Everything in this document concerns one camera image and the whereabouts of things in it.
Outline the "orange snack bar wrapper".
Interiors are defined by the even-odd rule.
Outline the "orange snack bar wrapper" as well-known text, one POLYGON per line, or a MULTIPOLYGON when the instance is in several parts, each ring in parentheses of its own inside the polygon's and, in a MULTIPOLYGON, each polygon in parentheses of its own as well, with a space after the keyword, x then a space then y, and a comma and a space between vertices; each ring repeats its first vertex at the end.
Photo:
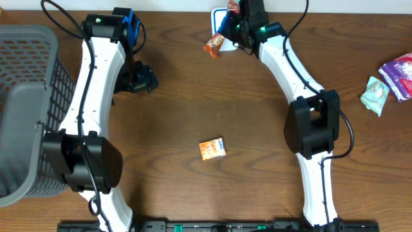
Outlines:
POLYGON ((211 39, 203 46, 203 49, 214 59, 218 57, 224 40, 230 40, 229 38, 234 33, 234 29, 238 26, 237 20, 240 15, 239 1, 228 0, 226 9, 226 16, 223 18, 223 22, 218 31, 212 35, 211 39))

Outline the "small orange snack packet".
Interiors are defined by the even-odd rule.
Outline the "small orange snack packet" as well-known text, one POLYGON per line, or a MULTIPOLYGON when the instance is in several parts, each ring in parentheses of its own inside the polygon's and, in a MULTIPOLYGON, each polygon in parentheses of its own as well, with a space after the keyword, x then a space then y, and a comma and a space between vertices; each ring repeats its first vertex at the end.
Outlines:
POLYGON ((199 143, 202 160, 224 157, 227 154, 223 138, 217 138, 199 143))

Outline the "teal snack packet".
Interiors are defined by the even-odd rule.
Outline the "teal snack packet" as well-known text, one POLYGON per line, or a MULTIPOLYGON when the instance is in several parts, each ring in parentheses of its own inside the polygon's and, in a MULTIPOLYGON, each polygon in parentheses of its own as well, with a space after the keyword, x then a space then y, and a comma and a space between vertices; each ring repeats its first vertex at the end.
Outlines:
POLYGON ((380 117, 388 93, 389 88, 382 81, 371 76, 366 85, 366 91, 360 97, 360 101, 368 110, 374 111, 380 117))

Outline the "purple red snack packet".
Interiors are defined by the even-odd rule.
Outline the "purple red snack packet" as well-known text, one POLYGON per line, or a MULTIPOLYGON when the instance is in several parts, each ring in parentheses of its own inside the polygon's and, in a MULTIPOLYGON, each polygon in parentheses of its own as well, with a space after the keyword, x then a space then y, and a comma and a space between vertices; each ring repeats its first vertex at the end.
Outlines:
POLYGON ((398 102, 411 98, 411 53, 383 64, 378 73, 398 102))

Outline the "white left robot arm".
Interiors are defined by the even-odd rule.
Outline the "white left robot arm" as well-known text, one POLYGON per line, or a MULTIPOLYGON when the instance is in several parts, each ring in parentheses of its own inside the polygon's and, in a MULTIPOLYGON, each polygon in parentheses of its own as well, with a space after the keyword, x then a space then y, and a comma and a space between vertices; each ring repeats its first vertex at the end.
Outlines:
POLYGON ((109 141, 109 111, 119 92, 158 87, 152 68, 136 61, 144 25, 130 8, 89 14, 78 25, 82 63, 77 85, 59 129, 42 142, 58 180, 87 200, 97 231, 137 231, 133 210, 119 182, 121 152, 109 141))

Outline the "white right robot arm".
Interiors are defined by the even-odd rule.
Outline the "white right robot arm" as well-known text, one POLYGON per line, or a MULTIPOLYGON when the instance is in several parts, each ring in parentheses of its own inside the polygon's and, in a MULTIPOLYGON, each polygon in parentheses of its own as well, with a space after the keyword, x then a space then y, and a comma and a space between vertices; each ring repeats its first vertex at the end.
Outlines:
POLYGON ((339 231, 332 197, 331 164, 339 137, 340 97, 308 73, 290 44, 290 34, 271 22, 262 1, 229 1, 216 30, 272 73, 288 101, 287 146, 298 159, 304 190, 303 224, 308 231, 339 231))

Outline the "grey plastic mesh basket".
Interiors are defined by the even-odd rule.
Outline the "grey plastic mesh basket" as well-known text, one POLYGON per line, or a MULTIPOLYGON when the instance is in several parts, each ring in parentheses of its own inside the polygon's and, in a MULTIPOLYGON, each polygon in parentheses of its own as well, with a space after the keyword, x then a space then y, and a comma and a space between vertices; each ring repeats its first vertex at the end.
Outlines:
POLYGON ((67 188, 54 174, 42 139, 58 132, 74 90, 51 29, 1 25, 1 207, 67 188))

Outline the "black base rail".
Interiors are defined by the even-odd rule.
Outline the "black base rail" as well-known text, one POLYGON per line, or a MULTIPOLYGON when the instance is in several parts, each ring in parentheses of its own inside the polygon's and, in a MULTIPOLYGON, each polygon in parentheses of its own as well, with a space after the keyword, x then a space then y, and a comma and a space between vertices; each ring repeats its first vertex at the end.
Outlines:
POLYGON ((296 220, 277 220, 273 222, 165 222, 145 221, 131 225, 130 232, 379 232, 376 222, 344 222, 335 219, 326 226, 309 226, 296 220))

